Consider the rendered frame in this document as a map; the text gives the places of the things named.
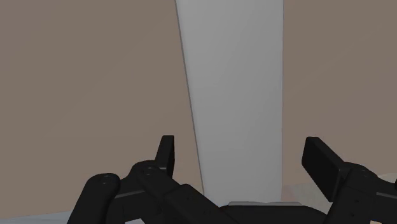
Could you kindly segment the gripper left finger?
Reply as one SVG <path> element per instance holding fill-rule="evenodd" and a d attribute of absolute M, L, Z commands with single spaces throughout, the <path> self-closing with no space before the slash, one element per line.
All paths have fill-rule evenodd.
<path fill-rule="evenodd" d="M 188 184 L 172 178 L 174 136 L 162 136 L 155 159 L 134 164 L 121 179 L 113 173 L 87 180 L 67 224 L 237 224 Z"/>

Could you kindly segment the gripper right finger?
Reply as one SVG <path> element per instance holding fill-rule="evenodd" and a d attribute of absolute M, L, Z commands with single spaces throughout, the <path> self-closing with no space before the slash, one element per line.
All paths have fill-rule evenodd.
<path fill-rule="evenodd" d="M 397 224 L 397 181 L 343 161 L 319 137 L 307 137 L 302 166 L 332 203 L 324 224 Z"/>

